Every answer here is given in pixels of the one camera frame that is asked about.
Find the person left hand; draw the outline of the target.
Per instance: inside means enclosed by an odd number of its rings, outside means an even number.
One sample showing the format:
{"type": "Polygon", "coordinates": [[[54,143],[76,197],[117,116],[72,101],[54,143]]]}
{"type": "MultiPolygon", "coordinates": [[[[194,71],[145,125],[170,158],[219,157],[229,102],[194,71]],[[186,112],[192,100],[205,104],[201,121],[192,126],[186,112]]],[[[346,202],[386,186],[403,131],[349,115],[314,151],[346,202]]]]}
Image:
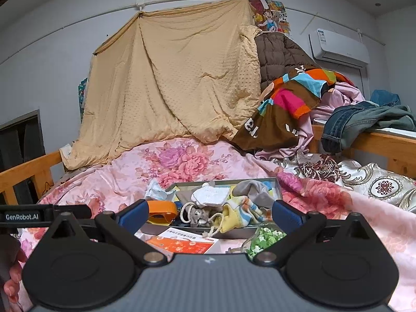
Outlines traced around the person left hand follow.
{"type": "Polygon", "coordinates": [[[4,282],[4,292],[9,299],[10,305],[18,302],[18,293],[20,291],[20,283],[22,280],[23,268],[21,263],[25,263],[28,258],[22,249],[19,249],[15,263],[10,267],[9,275],[11,279],[4,282]]]}

